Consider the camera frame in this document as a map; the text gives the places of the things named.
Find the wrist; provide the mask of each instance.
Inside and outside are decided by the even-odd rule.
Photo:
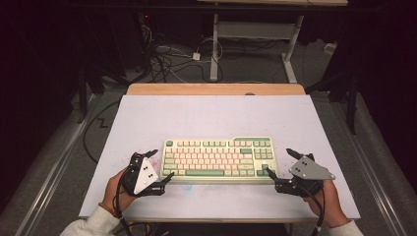
[[[107,210],[111,215],[113,215],[113,217],[117,218],[117,212],[113,206],[108,206],[105,203],[99,203],[98,205],[102,207],[103,209]]]
[[[350,220],[344,215],[344,213],[329,215],[325,218],[326,225],[329,228],[336,228],[342,225],[345,225],[350,222]]]

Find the green keycap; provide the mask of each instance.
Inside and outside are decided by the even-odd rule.
[[[177,169],[176,164],[164,164],[163,169]]]
[[[254,166],[253,165],[238,165],[237,169],[238,170],[254,169]]]
[[[240,163],[241,164],[253,164],[254,160],[253,159],[241,159]]]
[[[188,176],[224,176],[224,170],[186,170]]]
[[[252,149],[251,148],[240,148],[240,153],[241,154],[252,154]]]
[[[264,176],[264,170],[257,170],[258,176]]]

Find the table leg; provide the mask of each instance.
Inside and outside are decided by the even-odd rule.
[[[214,21],[212,24],[212,54],[211,54],[211,67],[209,70],[209,80],[211,82],[217,81],[217,40],[218,40],[218,14],[214,14]]]
[[[294,51],[295,43],[297,42],[298,34],[300,33],[303,19],[304,19],[304,16],[298,16],[297,22],[294,26],[294,30],[292,31],[292,34],[291,34],[291,39],[288,45],[288,51],[287,53],[282,53],[282,63],[284,64],[285,72],[286,72],[289,83],[297,83],[297,80],[295,79],[294,71],[292,70],[290,59],[291,59],[292,52]]]

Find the table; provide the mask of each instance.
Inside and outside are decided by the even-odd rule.
[[[256,95],[242,95],[247,92]],[[286,148],[312,152],[318,164],[336,176],[347,217],[360,217],[310,96],[299,85],[232,84],[132,85],[120,103],[80,216],[90,216],[102,200],[108,178],[126,167],[135,151],[162,150],[163,141],[173,137],[234,136],[272,137],[280,178],[291,178],[288,168],[296,162]],[[161,153],[150,159],[156,172]],[[165,190],[161,197],[134,201],[125,218],[146,222],[317,220],[301,198],[278,194],[273,185],[169,183]]]
[[[221,3],[236,4],[268,4],[268,5],[297,5],[306,7],[336,7],[346,6],[347,0],[199,0],[212,2],[216,5]],[[291,55],[297,42],[304,16],[298,16],[295,24],[271,24],[271,23],[247,23],[247,22],[220,22],[218,14],[214,14],[212,56],[210,65],[210,77],[212,82],[217,81],[218,64],[218,38],[219,37],[245,37],[266,39],[289,39],[286,53],[282,53],[281,59],[289,83],[297,83],[291,66]]]

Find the space bar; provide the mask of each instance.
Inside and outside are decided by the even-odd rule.
[[[224,170],[187,170],[187,176],[224,176]]]

